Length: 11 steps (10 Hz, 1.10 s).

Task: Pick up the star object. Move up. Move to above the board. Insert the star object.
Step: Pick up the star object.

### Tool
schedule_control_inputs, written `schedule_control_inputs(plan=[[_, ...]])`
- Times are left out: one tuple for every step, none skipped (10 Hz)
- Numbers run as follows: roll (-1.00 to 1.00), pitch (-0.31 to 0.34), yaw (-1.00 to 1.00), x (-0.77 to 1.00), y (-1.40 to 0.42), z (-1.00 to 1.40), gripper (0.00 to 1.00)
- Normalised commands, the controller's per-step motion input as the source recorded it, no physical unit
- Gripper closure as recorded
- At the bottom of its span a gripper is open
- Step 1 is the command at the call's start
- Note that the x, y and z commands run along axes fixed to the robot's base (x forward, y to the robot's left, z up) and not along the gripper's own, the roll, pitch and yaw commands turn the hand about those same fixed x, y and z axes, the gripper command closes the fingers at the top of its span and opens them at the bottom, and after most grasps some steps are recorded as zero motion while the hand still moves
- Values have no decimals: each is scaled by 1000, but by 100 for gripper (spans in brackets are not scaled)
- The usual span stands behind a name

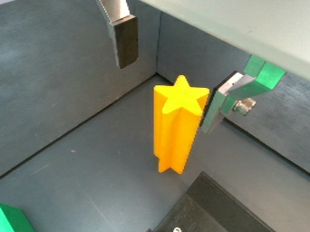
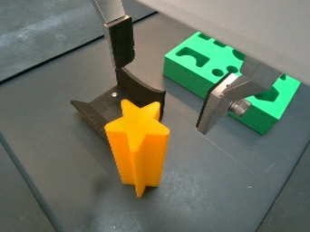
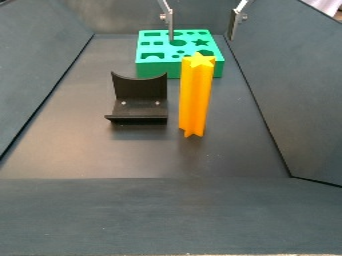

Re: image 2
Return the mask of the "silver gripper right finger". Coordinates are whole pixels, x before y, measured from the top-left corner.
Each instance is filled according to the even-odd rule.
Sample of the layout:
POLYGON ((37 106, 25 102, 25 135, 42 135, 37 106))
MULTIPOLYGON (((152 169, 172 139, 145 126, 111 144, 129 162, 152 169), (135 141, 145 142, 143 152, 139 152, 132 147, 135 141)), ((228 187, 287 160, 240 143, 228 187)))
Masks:
POLYGON ((240 76, 228 73, 209 89, 196 122, 197 131, 205 134, 229 111, 243 115, 251 106, 246 98, 268 90, 280 74, 275 68, 247 57, 240 76))

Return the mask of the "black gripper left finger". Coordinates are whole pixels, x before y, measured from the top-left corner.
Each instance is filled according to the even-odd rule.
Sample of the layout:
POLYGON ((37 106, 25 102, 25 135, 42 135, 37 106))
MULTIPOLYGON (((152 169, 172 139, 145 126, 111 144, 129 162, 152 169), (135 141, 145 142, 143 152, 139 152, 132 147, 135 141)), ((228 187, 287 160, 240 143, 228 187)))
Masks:
POLYGON ((121 0, 91 0, 109 40, 109 51, 116 69, 135 59, 132 17, 123 10, 121 0))

